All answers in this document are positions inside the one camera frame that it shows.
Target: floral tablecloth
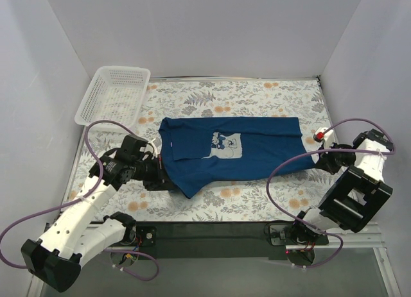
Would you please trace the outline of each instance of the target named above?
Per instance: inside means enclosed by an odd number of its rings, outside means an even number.
[[[164,117],[297,116],[307,151],[319,148],[312,139],[320,126],[330,121],[317,81],[160,81],[148,86],[134,130],[148,140],[160,138]],[[91,142],[98,154],[119,146],[120,133],[94,132]],[[83,146],[69,197],[80,190],[94,163]],[[275,177],[271,193],[285,209],[297,215],[302,208],[316,205],[335,177],[309,170]],[[289,220],[269,202],[265,180],[214,182],[192,199],[181,193],[148,192],[141,182],[131,181],[100,210],[95,221],[116,211],[138,221],[270,221]]]

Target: plastic basket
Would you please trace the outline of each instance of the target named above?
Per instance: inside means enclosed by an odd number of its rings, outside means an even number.
[[[104,66],[96,71],[74,118],[79,125],[109,119],[132,127],[146,94],[150,71],[138,67]],[[125,132],[121,127],[103,123],[92,130]]]

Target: floral mat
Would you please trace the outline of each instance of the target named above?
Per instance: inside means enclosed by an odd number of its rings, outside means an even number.
[[[312,81],[161,81],[151,82],[134,130],[147,140],[160,138],[158,129],[164,117],[265,116],[299,118],[302,141],[307,151],[319,148],[313,132],[330,121],[322,94]],[[90,140],[100,155],[118,147],[124,134],[93,132]],[[80,190],[95,160],[83,145],[73,186],[67,200]],[[270,189],[274,199],[297,215],[316,205],[335,181],[335,176],[312,169],[278,176]],[[95,217],[117,211],[138,221],[270,221],[289,220],[269,202],[265,180],[214,182],[192,199],[181,193],[148,192],[141,182],[132,181],[103,206]]]

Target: white wall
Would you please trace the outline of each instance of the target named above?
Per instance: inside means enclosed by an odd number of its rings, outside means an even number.
[[[322,73],[360,0],[49,0],[90,76]]]
[[[62,201],[80,127],[74,114],[90,81],[47,0],[0,0],[0,230]],[[20,247],[49,217],[9,232],[2,252]],[[0,262],[0,296],[25,296],[26,270]]]
[[[385,181],[394,193],[378,214],[403,296],[411,296],[411,0],[362,0],[321,77],[333,121],[366,117],[398,147]],[[363,124],[338,130],[350,142]]]

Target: blue t-shirt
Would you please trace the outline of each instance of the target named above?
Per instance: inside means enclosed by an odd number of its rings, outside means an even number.
[[[267,178],[306,152],[297,117],[165,118],[159,133],[166,171],[187,198],[213,181]],[[304,157],[279,175],[313,167],[311,157]]]

